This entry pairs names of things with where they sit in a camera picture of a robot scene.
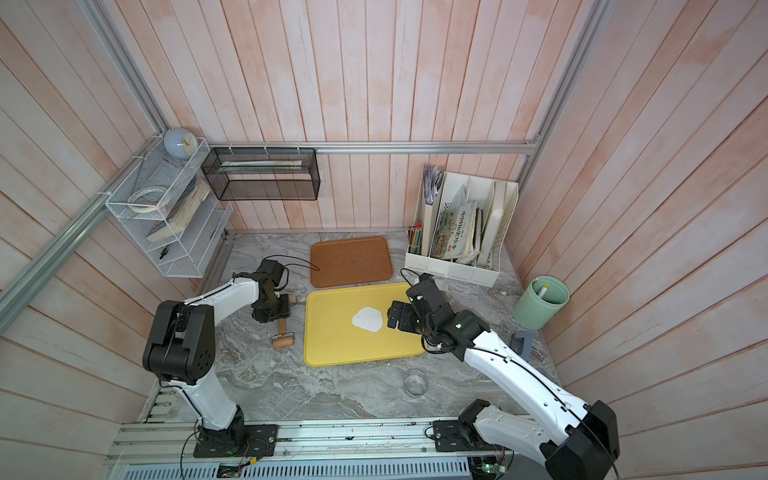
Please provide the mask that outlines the white dough piece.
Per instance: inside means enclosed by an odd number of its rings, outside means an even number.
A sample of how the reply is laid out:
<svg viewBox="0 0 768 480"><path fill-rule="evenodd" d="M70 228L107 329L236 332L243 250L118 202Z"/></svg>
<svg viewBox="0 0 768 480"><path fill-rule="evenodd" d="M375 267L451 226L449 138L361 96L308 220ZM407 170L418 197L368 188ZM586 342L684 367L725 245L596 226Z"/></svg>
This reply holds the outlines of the white dough piece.
<svg viewBox="0 0 768 480"><path fill-rule="evenodd" d="M383 327L383 316L376 308L364 307L352 316L351 322L357 328L376 333Z"/></svg>

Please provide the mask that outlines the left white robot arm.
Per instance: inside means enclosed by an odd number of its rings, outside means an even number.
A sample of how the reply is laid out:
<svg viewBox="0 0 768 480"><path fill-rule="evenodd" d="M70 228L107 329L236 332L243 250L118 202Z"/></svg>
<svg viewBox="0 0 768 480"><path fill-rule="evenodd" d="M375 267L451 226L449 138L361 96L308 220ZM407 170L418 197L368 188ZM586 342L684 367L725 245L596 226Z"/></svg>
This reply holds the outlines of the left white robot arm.
<svg viewBox="0 0 768 480"><path fill-rule="evenodd" d="M144 369L180 390L208 432L236 429L239 408L225 393L214 362L216 327L249 307L254 320L286 319L293 301L284 291L289 273L274 259L253 272L235 273L225 284L184 301L167 300L156 309L142 357Z"/></svg>

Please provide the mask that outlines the clear glass bowl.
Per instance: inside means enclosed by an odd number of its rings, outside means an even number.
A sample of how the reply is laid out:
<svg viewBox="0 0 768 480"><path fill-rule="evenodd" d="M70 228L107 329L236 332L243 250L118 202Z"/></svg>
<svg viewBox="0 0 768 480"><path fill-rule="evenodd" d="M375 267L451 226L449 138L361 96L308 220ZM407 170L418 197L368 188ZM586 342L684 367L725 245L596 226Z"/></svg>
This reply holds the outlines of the clear glass bowl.
<svg viewBox="0 0 768 480"><path fill-rule="evenodd" d="M403 378L403 390L412 398L424 396L428 390L426 375L420 370L409 370Z"/></svg>

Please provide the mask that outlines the wooden dough roller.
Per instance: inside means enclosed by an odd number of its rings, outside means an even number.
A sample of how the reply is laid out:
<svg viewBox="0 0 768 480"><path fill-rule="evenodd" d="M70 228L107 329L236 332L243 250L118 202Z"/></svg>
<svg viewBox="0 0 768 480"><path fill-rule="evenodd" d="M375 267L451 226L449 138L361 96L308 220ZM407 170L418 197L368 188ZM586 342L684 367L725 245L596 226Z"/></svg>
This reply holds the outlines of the wooden dough roller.
<svg viewBox="0 0 768 480"><path fill-rule="evenodd" d="M297 296L294 293L288 293L278 297L278 308L276 316L277 334L271 337L272 347L275 350L288 348L294 345L294 333L287 327L287 319L290 317L291 307L298 304Z"/></svg>

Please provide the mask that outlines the yellow plastic tray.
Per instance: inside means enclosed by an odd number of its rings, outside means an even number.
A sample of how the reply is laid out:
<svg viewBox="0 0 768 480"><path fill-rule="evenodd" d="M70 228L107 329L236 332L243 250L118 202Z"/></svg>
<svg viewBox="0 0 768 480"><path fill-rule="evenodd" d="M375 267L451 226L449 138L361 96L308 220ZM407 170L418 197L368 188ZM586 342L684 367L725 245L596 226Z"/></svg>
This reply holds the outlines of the yellow plastic tray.
<svg viewBox="0 0 768 480"><path fill-rule="evenodd" d="M393 301L408 301L408 288L406 283L390 283L311 292L306 300L305 363L323 367L422 354L418 335L387 327L387 310ZM381 311L379 332L352 324L352 316L364 307Z"/></svg>

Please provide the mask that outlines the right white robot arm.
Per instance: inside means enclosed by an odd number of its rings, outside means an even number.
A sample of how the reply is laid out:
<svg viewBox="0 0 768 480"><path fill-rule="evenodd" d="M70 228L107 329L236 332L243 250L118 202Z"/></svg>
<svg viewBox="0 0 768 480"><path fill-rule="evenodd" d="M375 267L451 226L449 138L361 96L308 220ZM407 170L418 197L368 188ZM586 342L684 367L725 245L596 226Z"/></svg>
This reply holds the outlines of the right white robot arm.
<svg viewBox="0 0 768 480"><path fill-rule="evenodd" d="M592 404L533 368L469 310L455 312L434 279L420 276L387 311L390 329L416 334L430 354L452 354L478 370L526 412L509 414L477 399L457 419L436 421L439 451L499 447L542 465L553 479L619 476L618 421L604 402Z"/></svg>

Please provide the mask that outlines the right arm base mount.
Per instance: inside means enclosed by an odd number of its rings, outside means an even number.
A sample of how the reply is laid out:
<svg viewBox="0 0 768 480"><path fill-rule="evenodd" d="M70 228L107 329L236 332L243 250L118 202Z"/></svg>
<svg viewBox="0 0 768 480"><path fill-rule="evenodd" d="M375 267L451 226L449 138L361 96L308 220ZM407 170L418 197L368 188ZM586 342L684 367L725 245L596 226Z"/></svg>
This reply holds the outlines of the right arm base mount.
<svg viewBox="0 0 768 480"><path fill-rule="evenodd" d="M495 447L479 435L474 421L490 403L476 399L454 420L435 420L432 439L438 452L492 451Z"/></svg>

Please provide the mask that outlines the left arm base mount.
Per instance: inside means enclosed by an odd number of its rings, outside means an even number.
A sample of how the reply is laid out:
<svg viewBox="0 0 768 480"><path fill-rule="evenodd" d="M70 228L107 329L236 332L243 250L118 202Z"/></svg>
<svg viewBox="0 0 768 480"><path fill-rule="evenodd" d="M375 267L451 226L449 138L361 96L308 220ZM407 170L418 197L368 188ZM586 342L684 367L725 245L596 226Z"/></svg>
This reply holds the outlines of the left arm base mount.
<svg viewBox="0 0 768 480"><path fill-rule="evenodd" d="M224 430L199 429L194 458L255 457L274 455L279 426L245 423L241 407L237 407L232 423Z"/></svg>

